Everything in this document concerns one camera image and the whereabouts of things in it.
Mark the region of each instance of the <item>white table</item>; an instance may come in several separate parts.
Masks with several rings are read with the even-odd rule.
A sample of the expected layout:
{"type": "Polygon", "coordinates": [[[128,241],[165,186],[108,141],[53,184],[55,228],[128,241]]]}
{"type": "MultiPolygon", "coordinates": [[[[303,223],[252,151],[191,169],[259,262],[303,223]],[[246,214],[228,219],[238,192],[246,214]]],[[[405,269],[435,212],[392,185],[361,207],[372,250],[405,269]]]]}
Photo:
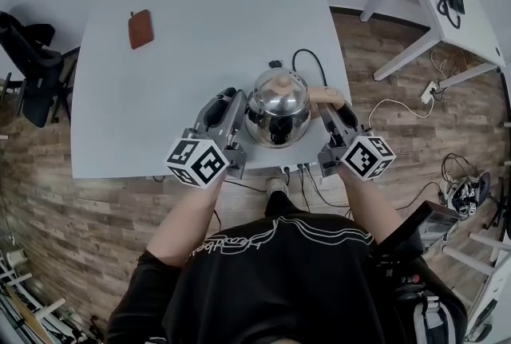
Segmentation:
{"type": "MultiPolygon", "coordinates": [[[[83,37],[73,93],[73,176],[160,176],[172,142],[228,86],[252,91],[268,62],[314,51],[329,85],[351,101],[327,0],[97,0],[83,37]],[[130,12],[150,10],[155,40],[131,50],[130,12]]],[[[307,53],[296,59],[309,85],[321,85],[307,53]]],[[[246,168],[317,160],[329,136],[320,119],[288,148],[238,140],[246,168]]]]}
{"type": "MultiPolygon", "coordinates": [[[[360,15],[360,20],[366,22],[381,1],[382,0],[369,0],[360,15]]],[[[398,56],[377,70],[374,73],[375,80],[380,81],[396,70],[401,69],[405,64],[414,60],[417,56],[439,42],[450,43],[451,45],[468,50],[487,60],[487,62],[482,65],[441,81],[440,87],[442,89],[446,89],[451,85],[495,69],[498,66],[505,67],[497,37],[493,32],[493,28],[479,0],[463,0],[465,14],[460,14],[460,29],[454,28],[446,16],[437,12],[438,0],[419,0],[419,2],[426,12],[430,30],[398,56]]],[[[451,18],[456,21],[456,13],[451,8],[450,13],[451,18]]]]}

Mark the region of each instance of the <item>person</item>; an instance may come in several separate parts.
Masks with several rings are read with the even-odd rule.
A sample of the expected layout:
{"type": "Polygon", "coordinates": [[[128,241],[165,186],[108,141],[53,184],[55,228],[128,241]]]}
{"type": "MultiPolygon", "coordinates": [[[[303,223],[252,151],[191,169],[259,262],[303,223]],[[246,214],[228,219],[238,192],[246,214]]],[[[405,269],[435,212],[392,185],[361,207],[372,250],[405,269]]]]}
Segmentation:
{"type": "MultiPolygon", "coordinates": [[[[416,342],[410,311],[399,314],[389,283],[368,264],[403,220],[375,183],[343,165],[339,175],[354,221],[299,210],[271,178],[263,219],[206,240],[224,175],[188,190],[140,257],[107,342],[416,342]]],[[[462,342],[461,302],[422,259],[407,266],[442,298],[462,342]]]]}

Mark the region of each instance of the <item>wooden floor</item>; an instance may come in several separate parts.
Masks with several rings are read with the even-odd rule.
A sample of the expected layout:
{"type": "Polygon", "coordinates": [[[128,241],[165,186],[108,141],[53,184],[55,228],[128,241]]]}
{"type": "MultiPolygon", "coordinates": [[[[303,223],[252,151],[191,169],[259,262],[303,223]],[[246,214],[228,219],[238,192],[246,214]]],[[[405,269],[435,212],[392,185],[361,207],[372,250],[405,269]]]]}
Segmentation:
{"type": "MultiPolygon", "coordinates": [[[[419,96],[429,81],[442,77],[431,64],[430,52],[384,81],[372,78],[376,69],[423,32],[384,21],[362,24],[349,15],[333,17],[359,120],[366,121],[383,98],[403,101],[418,113],[427,113],[429,106],[424,106],[419,96]]],[[[437,63],[452,54],[449,47],[439,47],[435,51],[437,63]]],[[[0,110],[0,133],[10,136],[0,142],[0,186],[10,228],[30,257],[29,268],[34,274],[30,287],[48,299],[64,297],[78,322],[87,325],[95,314],[104,326],[127,288],[137,256],[184,189],[170,177],[163,183],[152,178],[73,180],[70,133],[64,116],[59,124],[36,129],[24,118],[14,117],[13,107],[11,99],[0,110]]],[[[496,185],[497,178],[505,173],[499,164],[509,155],[508,133],[499,127],[504,119],[501,79],[495,72],[449,88],[443,102],[435,104],[424,120],[399,105],[382,104],[372,116],[373,126],[398,154],[378,181],[382,190],[396,208],[407,205],[425,184],[440,181],[440,164],[448,152],[466,156],[480,171],[488,170],[496,185]]],[[[454,166],[449,169],[456,172],[454,166]]],[[[264,189],[265,179],[272,173],[276,170],[246,172],[241,182],[264,189]]],[[[328,202],[347,203],[338,178],[323,180],[317,169],[313,174],[328,202]]],[[[292,200],[304,207],[296,172],[290,189],[292,200]]],[[[346,208],[324,204],[307,178],[305,192],[313,212],[346,213],[346,208]]],[[[424,199],[438,201],[437,194],[437,187],[429,186],[415,204],[400,212],[409,215],[424,199]]],[[[225,184],[217,211],[223,226],[232,227],[261,217],[265,203],[263,193],[225,184]]],[[[485,204],[460,226],[450,244],[487,260],[488,250],[469,242],[467,235],[480,231],[481,223],[494,209],[492,203],[485,204]]],[[[210,233],[218,227],[213,218],[210,233]]],[[[5,236],[3,219],[0,229],[5,236]]],[[[439,247],[427,257],[450,287],[456,286],[469,298],[475,296],[484,280],[480,275],[459,264],[450,267],[454,261],[439,253],[439,247]]]]}

